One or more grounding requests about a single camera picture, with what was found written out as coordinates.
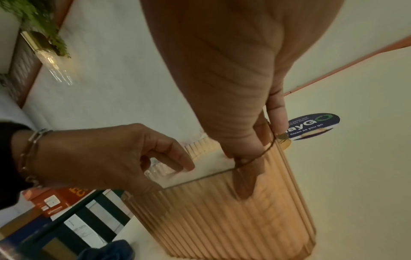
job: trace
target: clear container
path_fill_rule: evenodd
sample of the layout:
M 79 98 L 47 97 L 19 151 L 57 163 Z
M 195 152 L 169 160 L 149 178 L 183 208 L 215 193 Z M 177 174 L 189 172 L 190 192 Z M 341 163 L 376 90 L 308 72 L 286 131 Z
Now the clear container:
M 268 146 L 239 167 L 206 137 L 186 147 L 194 171 L 154 165 L 146 175 L 163 189 L 123 201 L 172 257 L 305 259 L 316 230 L 279 143 Z

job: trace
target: orange box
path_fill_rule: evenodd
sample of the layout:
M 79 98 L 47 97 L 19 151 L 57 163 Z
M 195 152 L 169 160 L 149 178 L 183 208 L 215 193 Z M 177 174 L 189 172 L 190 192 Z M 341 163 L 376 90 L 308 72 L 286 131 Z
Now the orange box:
M 79 188 L 33 188 L 23 192 L 26 200 L 33 202 L 35 207 L 43 211 L 43 216 L 52 215 L 76 204 L 92 190 Z

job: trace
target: oval sticker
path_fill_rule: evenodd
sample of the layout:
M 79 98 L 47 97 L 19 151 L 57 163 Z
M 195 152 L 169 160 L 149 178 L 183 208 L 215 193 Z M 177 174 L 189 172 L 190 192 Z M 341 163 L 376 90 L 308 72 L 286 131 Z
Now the oval sticker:
M 311 138 L 333 129 L 340 122 L 340 117 L 334 114 L 318 113 L 294 118 L 287 130 L 291 140 Z

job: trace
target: black sleeve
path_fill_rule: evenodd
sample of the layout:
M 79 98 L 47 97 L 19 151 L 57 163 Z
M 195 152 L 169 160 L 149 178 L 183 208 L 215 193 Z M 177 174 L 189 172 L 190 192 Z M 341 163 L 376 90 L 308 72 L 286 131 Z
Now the black sleeve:
M 19 130 L 29 130 L 27 126 L 0 122 L 0 209 L 17 203 L 21 191 L 33 185 L 18 174 L 12 156 L 12 136 Z

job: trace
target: translucent orange container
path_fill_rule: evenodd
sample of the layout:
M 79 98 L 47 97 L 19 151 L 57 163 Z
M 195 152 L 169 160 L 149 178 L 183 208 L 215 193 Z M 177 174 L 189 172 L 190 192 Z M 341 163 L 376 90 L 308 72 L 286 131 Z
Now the translucent orange container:
M 123 195 L 170 256 L 302 260 L 311 254 L 316 230 L 277 141 L 240 167 L 208 137 L 186 150 L 196 170 L 174 173 L 157 164 L 146 175 L 164 189 Z

